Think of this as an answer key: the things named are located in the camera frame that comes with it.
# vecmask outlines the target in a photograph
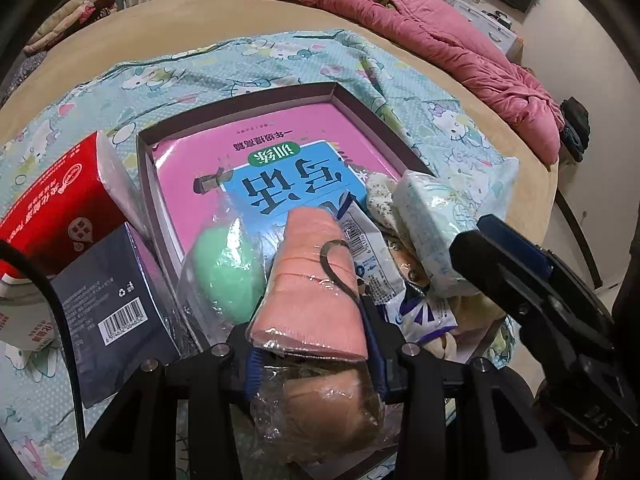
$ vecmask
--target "white wall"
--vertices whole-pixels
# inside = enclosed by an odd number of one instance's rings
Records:
[[[515,20],[513,30],[524,39],[522,63],[557,102],[574,96],[590,113],[584,160],[561,170],[559,188],[578,220],[586,212],[582,228],[611,284],[626,269],[640,202],[640,84],[578,0],[539,0],[526,16],[497,0],[481,7]]]

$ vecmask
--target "black cord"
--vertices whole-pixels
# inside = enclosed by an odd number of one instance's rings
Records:
[[[331,265],[329,265],[329,258],[328,258],[329,250],[331,250],[331,248],[334,247],[334,246],[340,246],[340,245],[342,245],[343,247],[346,247],[347,250],[349,249],[349,245],[344,240],[329,240],[327,243],[325,243],[322,246],[322,248],[320,249],[320,265],[322,266],[322,270],[324,270],[324,272],[329,277],[329,279],[331,279],[332,282],[334,282],[335,285],[337,285],[337,287],[341,291],[343,291],[347,296],[349,296],[355,302],[356,305],[358,305],[358,304],[360,304],[359,295],[357,295],[355,292],[353,292],[340,279],[340,277],[338,277],[338,275],[331,268]]]
[[[78,380],[78,367],[76,366],[76,356],[71,341],[71,332],[66,323],[65,311],[62,309],[60,299],[53,290],[47,277],[34,266],[29,259],[19,250],[11,247],[4,240],[0,240],[0,260],[6,261],[15,267],[23,276],[33,282],[42,293],[53,313],[53,319],[58,327],[62,350],[65,353],[66,369],[69,372],[71,382],[71,396],[74,402],[74,415],[76,416],[76,431],[78,432],[78,446],[84,441],[84,414],[82,412],[82,402],[80,399],[80,381]]]

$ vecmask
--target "light blue patterned fabric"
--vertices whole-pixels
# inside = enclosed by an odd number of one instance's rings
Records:
[[[340,83],[382,118],[436,176],[460,189],[469,216],[493,212],[504,218],[517,159],[504,158],[457,99],[348,30],[236,38],[119,63],[47,107],[0,148],[0,215],[95,130],[108,134],[136,180],[136,132],[242,93],[320,81]]]
[[[245,92],[338,82],[373,110],[440,178],[458,186],[468,215],[504,218],[518,161],[504,158],[475,128],[459,101],[427,77],[348,30],[236,38],[153,60],[124,62],[78,85],[0,147],[0,216],[72,146],[107,133],[137,181],[134,134],[175,114]],[[479,187],[469,187],[479,182]],[[491,358],[503,365],[513,340],[500,331]],[[0,355],[5,354],[0,343]],[[85,412],[90,428],[107,401]],[[68,375],[55,345],[0,358],[0,429],[37,480],[58,480],[76,452]],[[236,433],[239,448],[241,438]],[[184,468],[178,436],[178,468]],[[251,461],[248,478],[286,478]],[[181,469],[178,476],[185,478]]]

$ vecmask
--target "beige mattress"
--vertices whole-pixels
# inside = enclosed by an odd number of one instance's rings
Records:
[[[0,144],[73,86],[114,64],[182,52],[237,36],[287,30],[347,28],[413,66],[460,99],[466,113],[520,169],[507,222],[541,243],[549,222],[557,165],[545,167],[513,130],[442,70],[395,44],[324,10],[272,0],[153,0],[109,16],[55,46],[42,65],[0,109]]]

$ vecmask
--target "red box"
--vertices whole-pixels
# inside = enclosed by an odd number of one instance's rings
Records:
[[[113,147],[94,132],[59,158],[9,209],[0,222],[0,238],[52,276],[123,224],[123,211],[145,232],[136,195]],[[6,262],[0,262],[0,279],[9,286],[24,282]]]

